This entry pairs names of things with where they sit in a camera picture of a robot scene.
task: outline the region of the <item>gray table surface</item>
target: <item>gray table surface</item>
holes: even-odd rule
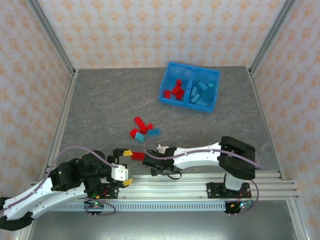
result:
[[[142,152],[143,144],[132,139],[134,118],[160,128],[161,136],[148,138],[164,146],[192,148],[231,136],[256,148],[256,162],[265,171],[279,165],[244,66],[210,67],[221,71],[213,113],[170,106],[158,101],[166,68],[83,69],[78,73],[61,142],[61,149],[82,145],[111,155],[116,148]],[[71,150],[60,162],[79,158]],[[126,158],[133,175],[150,174],[141,161]],[[220,167],[201,166],[182,173],[223,172]]]

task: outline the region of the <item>blue bin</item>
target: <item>blue bin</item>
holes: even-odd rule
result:
[[[181,101],[176,100],[176,96],[170,94],[170,99],[165,98],[165,90],[172,91],[176,86],[177,79],[182,80],[182,89],[184,95]],[[213,89],[207,89],[206,91],[212,95],[210,100],[206,100],[202,96],[198,100],[207,104],[207,106],[200,106],[191,102],[191,91],[198,82],[204,82],[207,86],[209,83],[214,83]],[[159,101],[164,104],[170,104],[173,106],[181,106],[189,109],[194,109],[201,112],[212,113],[218,96],[218,88],[220,81],[220,71],[212,70],[203,67],[196,67],[186,64],[180,64],[175,62],[169,62],[165,71],[163,81],[161,83],[159,91]]]
[[[170,104],[174,106],[186,106],[189,95],[187,92],[190,92],[190,88],[188,86],[191,82],[191,77],[193,75],[193,67],[185,64],[170,62],[168,67],[166,68],[163,81],[161,83],[160,92],[159,92],[159,100],[164,104]],[[165,98],[165,90],[170,90],[170,92],[174,89],[177,84],[177,79],[181,79],[182,85],[181,88],[184,90],[184,94],[181,100],[176,100],[176,96],[170,93],[170,99]]]

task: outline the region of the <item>patterned wallpaper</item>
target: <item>patterned wallpaper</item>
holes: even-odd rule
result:
[[[320,4],[300,0],[254,76],[285,176],[320,236]]]
[[[70,75],[26,0],[0,1],[0,34],[0,196],[10,197],[39,180]]]
[[[40,0],[73,66],[250,66],[286,0]]]

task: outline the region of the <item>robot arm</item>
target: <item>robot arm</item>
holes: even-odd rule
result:
[[[151,175],[178,174],[180,170],[199,166],[220,166],[226,170],[224,186],[227,190],[239,191],[245,180],[255,178],[255,166],[230,154],[215,152],[226,150],[255,161],[255,148],[235,138],[224,136],[221,142],[209,146],[181,148],[157,146],[157,152],[149,151],[156,157],[172,157],[168,160],[154,159],[146,156],[143,165],[151,168]]]
[[[94,152],[106,159],[102,152]],[[0,229],[16,231],[24,228],[50,209],[75,199],[98,199],[105,190],[101,178],[106,178],[111,186],[127,187],[132,181],[127,165],[119,164],[117,155],[108,156],[107,161],[118,167],[110,167],[91,153],[86,154],[81,159],[59,164],[37,191],[35,189],[40,183],[16,197],[0,197],[0,210],[5,209],[0,218]],[[30,197],[10,207],[32,192]]]

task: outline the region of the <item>teal lego brick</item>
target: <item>teal lego brick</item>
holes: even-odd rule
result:
[[[198,98],[200,98],[200,94],[196,94],[196,95],[191,99],[191,102],[192,102],[192,103],[195,103],[195,102],[198,100]]]
[[[134,138],[141,143],[144,143],[146,139],[140,132],[137,132]]]
[[[191,96],[195,96],[197,94],[197,90],[198,90],[198,88],[196,86],[194,86],[192,88]]]
[[[203,81],[198,81],[196,85],[201,91],[205,91],[208,89],[208,86]]]
[[[209,89],[214,89],[215,88],[215,83],[213,81],[210,81],[208,84]]]
[[[205,100],[209,101],[212,98],[212,95],[210,92],[202,91],[200,93],[201,97],[203,97]]]
[[[156,136],[160,136],[161,133],[159,128],[155,128],[155,129],[148,130],[147,134],[149,137],[156,137]]]
[[[203,101],[196,101],[195,104],[199,105],[199,106],[203,106],[203,107],[208,107],[208,104],[204,103]]]

